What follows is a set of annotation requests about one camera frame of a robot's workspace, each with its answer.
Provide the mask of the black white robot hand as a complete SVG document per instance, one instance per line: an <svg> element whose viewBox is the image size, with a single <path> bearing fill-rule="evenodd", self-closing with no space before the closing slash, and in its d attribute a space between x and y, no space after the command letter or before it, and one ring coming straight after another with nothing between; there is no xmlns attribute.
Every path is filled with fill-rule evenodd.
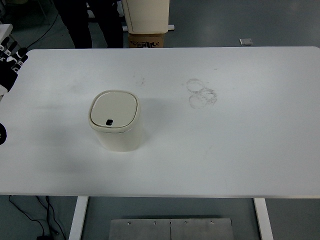
<svg viewBox="0 0 320 240"><path fill-rule="evenodd" d="M18 78L18 71L28 59L28 49L25 47L19 48L15 53L13 50L18 45L17 41L7 46L10 40L6 36L0 43L0 95L7 94L15 84Z"/></svg>

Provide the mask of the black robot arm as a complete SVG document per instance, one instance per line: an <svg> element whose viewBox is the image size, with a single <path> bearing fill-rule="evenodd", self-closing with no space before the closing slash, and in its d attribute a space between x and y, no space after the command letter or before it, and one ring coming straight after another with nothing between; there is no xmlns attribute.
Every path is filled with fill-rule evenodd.
<svg viewBox="0 0 320 240"><path fill-rule="evenodd" d="M7 130L2 123L0 123L0 145L5 143L7 139Z"/></svg>

